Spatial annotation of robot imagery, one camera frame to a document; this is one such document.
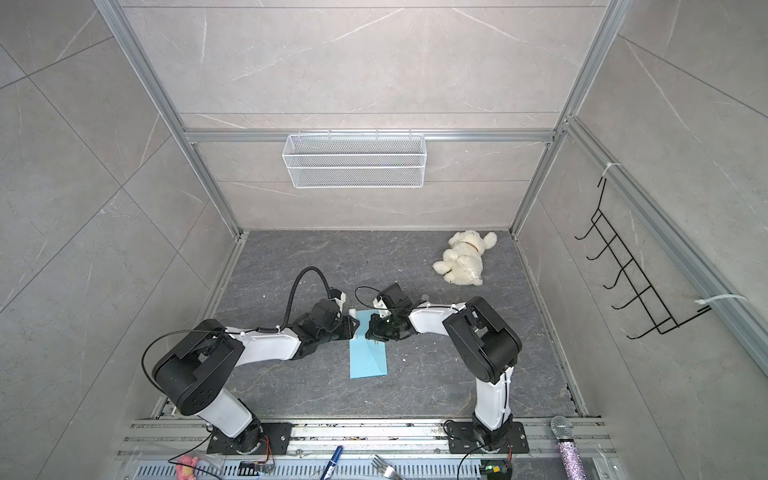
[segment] brown collar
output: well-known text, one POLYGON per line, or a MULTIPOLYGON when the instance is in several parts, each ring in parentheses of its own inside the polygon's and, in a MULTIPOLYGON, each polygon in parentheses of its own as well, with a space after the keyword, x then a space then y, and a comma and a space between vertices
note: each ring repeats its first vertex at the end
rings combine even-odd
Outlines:
POLYGON ((477 253, 480 253, 480 250, 478 250, 478 248, 477 248, 477 247, 475 247, 474 245, 472 245, 471 243, 469 243, 467 240, 460 240, 460 241, 459 241, 459 243, 466 243, 466 244, 467 244, 467 245, 469 245, 470 247, 474 248, 474 249, 475 249, 475 252, 477 252, 477 253))

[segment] light blue paper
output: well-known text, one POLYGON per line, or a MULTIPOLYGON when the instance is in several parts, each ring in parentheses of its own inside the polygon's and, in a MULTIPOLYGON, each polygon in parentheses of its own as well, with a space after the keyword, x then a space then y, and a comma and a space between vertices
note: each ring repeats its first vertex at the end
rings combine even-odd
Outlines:
POLYGON ((386 349, 384 342, 366 339, 371 314, 377 310, 359 310, 360 327, 356 338, 349 341, 349 377, 360 379, 367 376, 386 375, 386 349))

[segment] robotic arm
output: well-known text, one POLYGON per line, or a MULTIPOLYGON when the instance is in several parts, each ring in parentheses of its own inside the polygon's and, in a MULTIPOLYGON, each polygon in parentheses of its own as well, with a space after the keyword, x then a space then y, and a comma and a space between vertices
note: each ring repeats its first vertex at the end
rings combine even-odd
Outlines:
MULTIPOLYGON (((152 379, 180 413, 200 416, 214 426, 214 435, 228 439, 230 450, 250 454, 263 437, 260 421, 224 383, 236 366, 301 359, 322 343, 351 339, 359 326, 355 310, 343 315, 346 296, 330 291, 335 298, 320 300, 309 313, 276 333, 204 320, 157 362, 152 379)), ((397 283, 380 292, 374 306, 380 310, 372 315, 366 338, 401 340, 416 333, 451 337, 477 379, 474 435, 489 451, 504 445, 511 424, 509 384, 521 349, 520 339, 506 322, 479 296, 451 306, 413 306, 397 283)))

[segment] black hook rack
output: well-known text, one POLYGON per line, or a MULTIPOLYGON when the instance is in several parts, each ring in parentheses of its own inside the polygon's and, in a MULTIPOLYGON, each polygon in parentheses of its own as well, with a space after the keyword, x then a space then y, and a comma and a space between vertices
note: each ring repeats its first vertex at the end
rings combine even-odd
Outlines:
POLYGON ((645 310, 645 313, 650 318, 650 321, 654 324, 654 326, 652 326, 650 329, 646 330, 645 332, 641 333, 640 335, 638 335, 638 336, 629 336, 629 335, 627 335, 627 338, 628 339, 632 339, 632 340, 637 340, 637 339, 640 339, 640 338, 646 336, 648 333, 653 332, 654 330, 659 332, 659 334, 664 335, 665 333, 669 333, 671 330, 679 328, 679 327, 685 325, 686 323, 690 322, 691 320, 695 319, 696 317, 701 316, 701 315, 709 312, 710 310, 712 310, 712 308, 707 305, 707 306, 703 306, 702 308, 698 309, 696 311, 696 314, 693 315, 689 319, 683 320, 682 322, 680 322, 677 319, 675 319, 674 315, 672 315, 672 312, 670 312, 670 310, 667 308, 667 304, 664 303, 664 300, 661 299, 661 296, 656 291, 656 287, 654 287, 654 285, 650 282, 650 279, 648 278, 648 276, 643 271, 643 267, 634 258, 634 255, 632 254, 632 252, 627 248, 627 244, 624 243, 624 241, 621 239, 621 237, 619 237, 619 234, 614 229, 614 226, 606 218, 605 214, 601 210, 601 205, 603 203, 603 194, 605 193, 605 178, 604 177, 602 177, 600 179, 600 181, 598 182, 598 188, 600 188, 601 186, 602 186, 602 190, 600 192, 600 200, 598 200, 598 208, 594 211, 594 213, 592 214, 592 217, 590 218, 590 222, 592 223, 591 227, 589 227, 589 230, 587 230, 587 233, 585 233, 584 236, 582 236, 582 237, 574 237, 574 238, 576 240, 583 240, 583 239, 587 238, 587 235, 589 235, 592 230, 595 230, 595 231, 597 231, 600 234, 600 238, 603 239, 603 242, 605 242, 605 247, 603 247, 603 250, 600 250, 600 253, 598 253, 597 256, 595 256, 594 258, 593 257, 587 257, 587 260, 590 260, 590 261, 597 260, 607 250, 607 251, 611 252, 611 255, 613 255, 614 260, 616 260, 616 263, 620 267, 619 273, 616 276, 616 280, 614 280, 613 284, 611 286, 603 285, 603 287, 605 289, 607 289, 607 290, 613 289, 618 284, 619 279, 621 278, 621 274, 624 274, 624 276, 627 278, 627 282, 629 282, 630 286, 632 287, 632 290, 634 291, 634 296, 628 302, 626 302, 624 305, 622 305, 622 306, 612 306, 611 305, 611 308, 613 308, 614 310, 621 310, 621 309, 626 308, 627 306, 629 306, 635 300, 639 300, 640 303, 643 306, 643 309, 645 310), (611 229, 610 232, 611 233, 609 233, 608 235, 603 235, 603 232, 600 230, 600 227, 598 227, 598 221, 600 219, 605 220, 605 223, 610 227, 610 229, 611 229), (626 263, 622 263, 619 260, 618 255, 616 254, 616 252, 614 252, 614 248, 611 246, 611 244, 615 240, 618 240, 618 242, 621 243, 621 246, 624 247, 624 249, 627 251, 627 254, 630 257, 630 259, 626 263), (645 279, 646 283, 648 284, 648 286, 646 286, 645 288, 643 288, 642 290, 639 290, 639 291, 637 290, 637 287, 635 286, 634 282, 632 281, 632 279, 630 278, 629 274, 627 273, 627 268, 632 263, 634 263, 634 266, 640 271, 640 273, 643 275, 643 278, 645 279), (654 316, 650 313, 650 310, 648 309, 648 305, 646 304, 646 301, 643 300, 643 297, 642 297, 642 295, 644 293, 648 292, 649 290, 656 296, 656 298, 659 300, 659 303, 662 305, 662 307, 664 308, 664 311, 666 312, 666 318, 661 320, 658 323, 656 322, 654 316))

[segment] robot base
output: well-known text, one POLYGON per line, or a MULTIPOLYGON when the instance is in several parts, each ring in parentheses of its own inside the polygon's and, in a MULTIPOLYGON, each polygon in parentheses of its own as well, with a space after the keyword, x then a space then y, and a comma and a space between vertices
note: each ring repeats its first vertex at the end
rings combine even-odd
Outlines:
POLYGON ((474 422, 449 422, 445 427, 449 438, 448 447, 451 453, 470 453, 481 445, 480 439, 485 439, 485 448, 488 452, 501 450, 503 453, 507 449, 507 443, 512 448, 512 453, 529 453, 528 437, 525 434, 525 428, 520 422, 513 422, 511 417, 499 429, 503 431, 499 435, 493 435, 482 424, 474 422))
MULTIPOLYGON (((293 424, 288 423, 262 423, 261 431, 253 431, 251 435, 259 438, 269 437, 272 455, 285 455, 288 452, 288 442, 293 424)), ((206 453, 220 453, 221 455, 241 455, 233 444, 233 440, 224 435, 221 430, 214 427, 214 433, 210 437, 206 453)), ((259 442, 250 455, 266 455, 266 442, 259 442)))

